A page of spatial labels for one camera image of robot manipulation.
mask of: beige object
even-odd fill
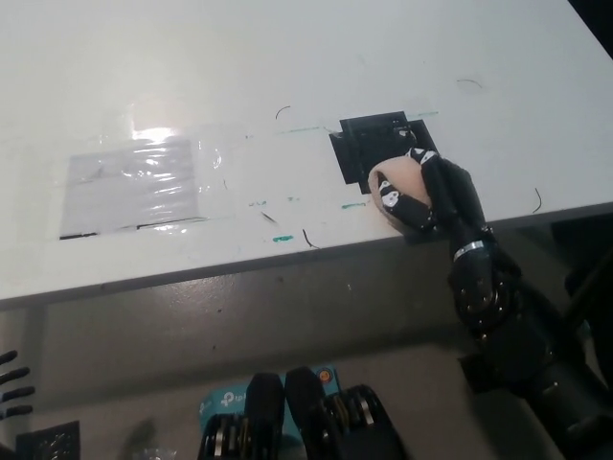
[[[390,158],[389,160],[379,163],[371,170],[368,176],[368,186],[371,189],[371,195],[373,196],[376,207],[396,228],[403,229],[405,225],[383,209],[377,173],[383,173],[388,182],[402,194],[411,196],[428,206],[432,206],[430,196],[426,192],[423,179],[421,178],[420,163],[410,156]]]

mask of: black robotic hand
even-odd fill
[[[12,350],[8,353],[4,353],[0,356],[0,365],[7,364],[13,361],[17,357],[17,352]],[[18,380],[26,377],[30,374],[30,369],[28,367],[20,367],[18,369],[14,369],[5,374],[0,375],[0,385],[4,385],[13,380]],[[7,391],[5,393],[0,393],[0,403],[5,403],[7,401],[15,400],[17,398],[24,398],[26,396],[30,396],[34,393],[33,386],[24,386],[22,388],[17,388],[12,391]],[[8,419],[9,417],[14,417],[16,415],[26,415],[32,412],[31,405],[13,405],[9,408],[0,409],[0,420]]]
[[[411,180],[423,181],[427,200],[379,172],[380,207],[414,230],[448,236],[456,312],[479,349],[461,360],[470,386],[525,399],[566,458],[613,458],[611,394],[575,332],[498,245],[470,175],[434,151],[407,155],[420,163]]]

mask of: white table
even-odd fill
[[[397,239],[343,181],[344,118],[422,118],[490,222],[613,202],[613,62],[563,0],[8,2],[0,56],[3,305]],[[211,218],[60,241],[71,159],[168,129],[204,141]]]

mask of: plastic wrap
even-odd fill
[[[60,239],[143,229],[172,234],[228,217],[227,133],[218,126],[180,134],[146,129],[113,150],[71,156]]]
[[[132,460],[174,460],[176,450],[169,448],[146,448],[132,455]]]

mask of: blue box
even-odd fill
[[[319,377],[324,385],[326,395],[331,395],[340,391],[338,377],[333,366],[311,367],[311,370]],[[279,375],[285,384],[285,375]],[[200,431],[204,432],[209,419],[215,414],[234,414],[242,413],[245,410],[245,398],[249,382],[236,385],[225,386],[211,392],[200,404],[198,411],[200,420]],[[289,412],[287,402],[285,403],[285,417],[283,427],[282,449],[300,447],[303,444],[298,427],[294,423]]]

